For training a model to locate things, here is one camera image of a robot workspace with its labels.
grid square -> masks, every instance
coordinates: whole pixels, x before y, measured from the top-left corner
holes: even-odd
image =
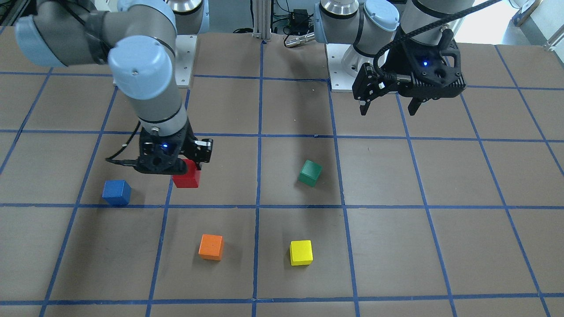
[[[72,208],[0,208],[1,301],[45,298],[71,213]]]
[[[555,53],[545,52],[542,46],[498,45],[497,48],[519,87],[564,88],[564,68]]]
[[[272,34],[264,45],[264,76],[296,79],[325,79],[329,77],[325,44],[310,42],[287,49],[286,36]]]
[[[564,316],[564,298],[545,298],[551,316]]]
[[[258,80],[194,77],[192,127],[201,133],[258,133],[258,90]]]
[[[162,209],[79,208],[52,300],[147,298]]]
[[[428,204],[501,205],[477,141],[412,142]]]
[[[547,139],[564,140],[564,91],[522,90],[527,104]]]
[[[0,201],[74,204],[96,138],[87,134],[22,134],[0,177]]]
[[[448,301],[361,302],[362,316],[452,317]]]
[[[0,133],[0,165],[4,162],[6,155],[8,155],[15,137],[15,133]]]
[[[21,52],[16,42],[14,27],[6,27],[0,35],[0,72],[43,72],[49,67],[33,64]]]
[[[508,205],[564,205],[564,177],[544,143],[485,142]]]
[[[453,294],[535,293],[504,210],[431,210]]]
[[[37,317],[41,306],[0,306],[0,316]]]
[[[533,272],[544,293],[564,291],[564,213],[562,210],[511,210]]]
[[[178,90],[182,96],[182,107],[184,107],[188,89],[179,88]],[[133,131],[138,121],[139,119],[133,110],[133,106],[121,90],[118,90],[104,130],[130,132]]]
[[[347,205],[422,205],[406,140],[340,139]]]
[[[102,136],[98,151],[94,157],[94,163],[90,169],[84,192],[82,193],[82,204],[108,203],[102,198],[104,184],[107,180],[125,180],[131,187],[130,204],[133,205],[162,205],[166,201],[166,193],[169,189],[170,176],[141,174],[131,167],[111,164],[105,161],[116,153],[121,145],[127,141],[127,135]],[[137,159],[139,156],[139,137],[135,136],[127,149],[116,159]]]
[[[424,209],[349,209],[349,226],[359,296],[447,294]]]
[[[311,240],[309,266],[290,265],[293,240]],[[342,209],[261,209],[258,241],[258,297],[353,295]]]
[[[43,75],[0,74],[0,127],[19,129],[43,82]]]
[[[113,91],[111,78],[49,77],[25,128],[98,131]]]
[[[401,97],[409,135],[412,137],[475,138],[462,99],[442,98],[424,103],[415,116],[407,112],[411,98]]]
[[[464,98],[481,138],[541,138],[516,89],[468,88]]]
[[[507,69],[495,46],[458,43],[462,60],[462,75],[468,85],[513,87]]]
[[[255,205],[257,201],[257,138],[214,137],[209,164],[203,164],[199,188],[176,188],[175,205]]]
[[[250,298],[254,209],[169,209],[155,299]],[[202,234],[222,235],[221,261],[200,258]]]
[[[531,317],[545,315],[543,304],[538,298],[456,300],[455,305],[459,317]]]
[[[251,316],[251,309],[251,304],[153,304],[151,317],[248,317]]]
[[[140,317],[146,310],[146,305],[56,305],[47,306],[45,317]]]
[[[378,98],[361,116],[352,93],[331,93],[338,135],[385,135],[404,137],[402,117],[394,94]]]
[[[327,89],[320,81],[265,81],[262,132],[332,135]]]
[[[259,303],[257,317],[354,317],[353,302]]]
[[[261,40],[250,34],[198,35],[194,74],[260,76]]]
[[[298,180],[306,160],[321,165],[315,187]],[[340,205],[333,139],[262,138],[261,204]]]

blue block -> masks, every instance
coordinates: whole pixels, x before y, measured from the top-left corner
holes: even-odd
[[[107,180],[104,184],[102,198],[110,205],[127,205],[131,197],[131,187],[121,180]]]

metal base plate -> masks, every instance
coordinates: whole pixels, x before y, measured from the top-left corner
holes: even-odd
[[[350,44],[327,44],[327,66],[331,77],[331,90],[336,93],[350,93],[353,91],[355,77],[350,76],[343,66],[341,60]]]
[[[175,77],[178,87],[190,88],[197,38],[196,35],[177,36]]]

wire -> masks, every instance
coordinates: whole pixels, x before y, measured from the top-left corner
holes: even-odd
[[[72,11],[71,8],[69,8],[69,6],[67,5],[67,1],[65,0],[57,0],[57,2],[61,5],[61,7],[63,7],[63,9],[65,9],[70,15],[72,15],[72,17],[77,20],[80,24],[82,24],[82,26],[86,25],[86,22],[84,22],[84,20],[79,17],[76,12]]]
[[[113,164],[117,164],[117,165],[122,165],[120,160],[114,160],[114,158],[118,155],[121,154],[121,152],[123,152],[125,150],[125,148],[127,148],[127,146],[129,145],[129,143],[131,143],[131,140],[133,140],[133,137],[135,137],[135,134],[137,133],[137,130],[139,130],[139,127],[141,125],[141,121],[137,122],[137,125],[135,126],[135,129],[133,130],[133,132],[131,133],[131,135],[129,136],[129,139],[127,139],[127,142],[125,142],[119,151],[116,152],[116,154],[110,156],[110,157],[106,157],[106,162],[110,162]]]
[[[466,9],[466,10],[462,10],[462,11],[457,12],[457,13],[455,13],[455,14],[448,15],[448,16],[446,16],[446,17],[444,17],[444,18],[442,18],[442,19],[440,19],[440,20],[438,20],[438,21],[436,21],[436,22],[427,24],[427,25],[425,25],[424,27],[420,27],[420,28],[418,28],[418,29],[416,29],[416,30],[413,30],[413,31],[411,31],[411,32],[409,32],[409,33],[407,33],[407,34],[404,34],[404,35],[398,37],[397,39],[391,41],[390,43],[388,43],[387,45],[385,45],[384,47],[382,47],[382,48],[380,49],[380,51],[378,51],[378,53],[376,53],[376,56],[374,57],[374,60],[373,60],[372,64],[374,65],[374,69],[375,69],[376,73],[377,73],[378,76],[381,77],[381,78],[383,78],[383,77],[385,76],[385,74],[384,74],[384,72],[382,71],[382,69],[378,66],[378,59],[379,59],[382,55],[384,55],[384,53],[385,53],[387,50],[389,50],[390,48],[392,48],[392,47],[394,47],[394,46],[396,46],[396,45],[399,45],[399,44],[405,42],[406,40],[408,40],[408,39],[410,39],[410,38],[412,38],[412,37],[414,37],[414,36],[417,36],[417,35],[419,35],[419,34],[421,34],[421,33],[427,32],[427,31],[432,30],[432,29],[434,29],[434,28],[436,28],[436,27],[439,27],[439,26],[441,26],[441,25],[450,23],[450,22],[452,22],[452,21],[454,21],[454,20],[458,20],[458,19],[460,19],[460,18],[462,18],[462,17],[465,17],[465,16],[467,16],[467,15],[469,15],[469,14],[471,14],[471,13],[474,13],[474,12],[476,12],[476,11],[480,11],[481,9],[487,8],[487,7],[489,7],[489,6],[491,6],[491,5],[495,4],[495,3],[498,3],[498,2],[500,2],[500,1],[501,1],[501,0],[488,0],[488,1],[484,2],[484,3],[482,3],[481,5],[477,5],[477,6],[474,6],[474,7],[469,7],[469,8]]]

cube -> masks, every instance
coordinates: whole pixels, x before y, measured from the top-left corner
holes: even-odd
[[[290,242],[290,264],[292,266],[310,265],[314,261],[311,240]]]
[[[221,261],[223,256],[223,236],[203,234],[198,254],[202,259]]]
[[[315,186],[315,183],[317,183],[317,179],[321,174],[321,169],[323,169],[321,165],[310,160],[306,160],[299,173],[298,180],[313,187]]]
[[[191,160],[183,160],[188,166],[188,172],[184,175],[173,175],[173,182],[177,188],[198,188],[200,186],[201,170]]]
[[[123,179],[107,180],[104,184],[102,198],[110,205],[127,205],[131,198],[131,187]]]

